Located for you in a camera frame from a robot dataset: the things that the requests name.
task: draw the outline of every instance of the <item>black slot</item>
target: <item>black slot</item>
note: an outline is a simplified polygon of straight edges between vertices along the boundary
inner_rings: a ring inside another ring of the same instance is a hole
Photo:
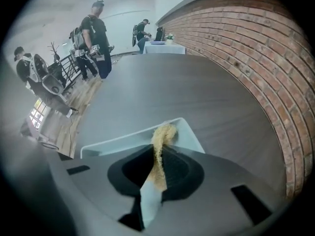
[[[87,171],[89,169],[90,169],[89,166],[81,165],[81,166],[78,166],[78,167],[67,169],[67,171],[68,171],[69,175],[73,175],[73,174],[77,174],[77,173],[80,173],[80,172],[83,172],[83,171]]]
[[[271,211],[245,185],[231,188],[254,225],[259,224],[271,215]]]

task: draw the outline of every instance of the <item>black t-shirt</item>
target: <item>black t-shirt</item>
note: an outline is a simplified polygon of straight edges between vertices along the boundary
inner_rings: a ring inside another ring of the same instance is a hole
[[[30,53],[25,53],[24,56],[31,58]],[[36,95],[39,95],[41,92],[45,91],[46,89],[43,87],[42,82],[35,82],[30,78],[30,62],[27,60],[19,60],[16,65],[16,72],[20,79],[26,83],[28,82],[31,89]]]
[[[83,19],[81,29],[90,31],[92,44],[99,45],[101,53],[104,54],[104,51],[108,50],[109,45],[106,36],[107,30],[101,19],[93,15],[89,15]]]
[[[141,38],[144,38],[144,34],[141,33],[142,31],[144,31],[144,24],[143,22],[141,22],[140,24],[138,24],[137,26],[137,31],[138,31],[138,34],[137,34],[137,40],[139,41]]]

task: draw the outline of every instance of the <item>flower vase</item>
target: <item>flower vase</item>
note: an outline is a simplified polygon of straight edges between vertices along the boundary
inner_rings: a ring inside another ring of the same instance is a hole
[[[171,45],[173,44],[173,39],[167,39],[166,40],[166,45]]]

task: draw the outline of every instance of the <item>person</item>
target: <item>person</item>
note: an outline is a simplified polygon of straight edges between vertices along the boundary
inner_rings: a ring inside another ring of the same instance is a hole
[[[80,27],[89,52],[93,51],[93,46],[99,45],[101,58],[97,58],[94,61],[97,65],[99,76],[105,79],[112,70],[112,61],[106,36],[106,26],[99,18],[103,7],[104,4],[102,1],[93,3],[91,14],[83,19]]]
[[[84,50],[76,50],[74,55],[75,55],[75,59],[78,62],[79,68],[81,70],[82,80],[86,81],[88,79],[86,67],[90,70],[90,72],[93,74],[93,76],[96,77],[97,70],[95,69],[95,67],[93,66],[91,61],[86,56],[85,51]]]
[[[163,27],[157,29],[157,35],[154,41],[161,41],[163,35]]]
[[[37,95],[48,107],[69,118],[77,109],[67,106],[64,101],[57,95],[47,91],[42,82],[35,82],[30,78],[30,63],[32,55],[25,53],[23,47],[18,47],[14,51],[14,61],[18,61],[16,72],[20,79],[26,84],[29,83],[34,94]]]
[[[144,31],[144,27],[147,24],[150,24],[148,19],[144,19],[141,23],[138,24],[138,26],[137,26],[137,31],[138,31],[137,40],[138,41],[140,41],[142,38],[144,38],[144,36],[149,36],[149,37],[151,36],[150,33],[146,33]]]

